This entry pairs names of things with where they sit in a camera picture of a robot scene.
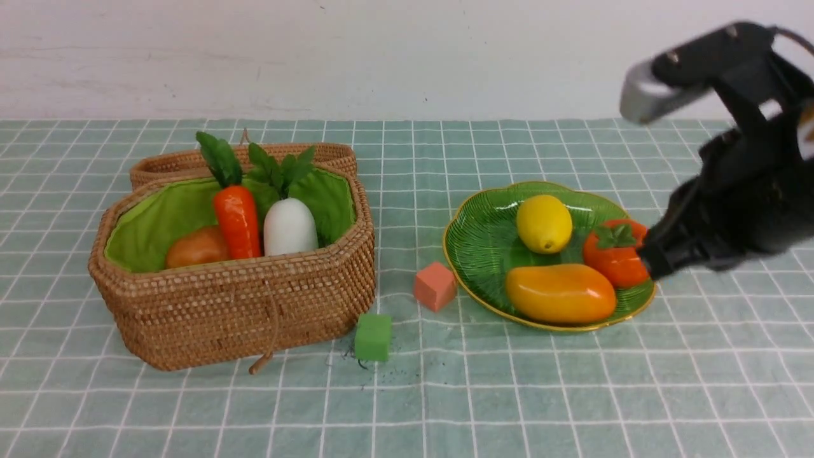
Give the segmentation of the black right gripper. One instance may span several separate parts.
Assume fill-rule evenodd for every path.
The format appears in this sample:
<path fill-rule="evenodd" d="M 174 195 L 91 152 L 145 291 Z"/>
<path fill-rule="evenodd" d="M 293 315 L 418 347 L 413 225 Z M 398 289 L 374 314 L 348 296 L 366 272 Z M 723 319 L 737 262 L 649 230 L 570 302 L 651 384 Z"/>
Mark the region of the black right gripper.
<path fill-rule="evenodd" d="M 674 230 L 646 235 L 638 255 L 655 281 L 689 268 L 727 272 L 750 255 L 745 224 L 773 215 L 812 218 L 812 122 L 765 134 L 730 130 L 701 149 L 701 171 L 674 193 Z"/>

